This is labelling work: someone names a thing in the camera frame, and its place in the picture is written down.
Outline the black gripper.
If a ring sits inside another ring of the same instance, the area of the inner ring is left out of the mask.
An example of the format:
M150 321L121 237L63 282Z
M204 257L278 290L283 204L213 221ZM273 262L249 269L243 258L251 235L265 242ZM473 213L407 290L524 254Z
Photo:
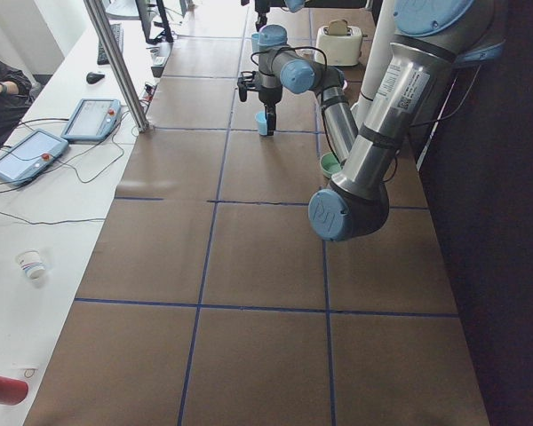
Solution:
M265 105L266 134L273 136L276 128L275 105L282 100L282 86L273 88L261 87L259 89L259 100Z

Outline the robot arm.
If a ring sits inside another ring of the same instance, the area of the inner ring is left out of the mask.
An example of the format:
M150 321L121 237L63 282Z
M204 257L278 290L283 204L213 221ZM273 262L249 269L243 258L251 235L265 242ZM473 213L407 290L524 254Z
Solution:
M328 186L308 206L314 231L326 241L374 233L385 223L384 176L431 90L452 69L497 58L505 43L505 1L384 1L358 103L350 107L344 76L326 62L305 59L271 25L268 1L255 9L258 70L239 91L256 91L274 131L283 91L311 91L340 162Z

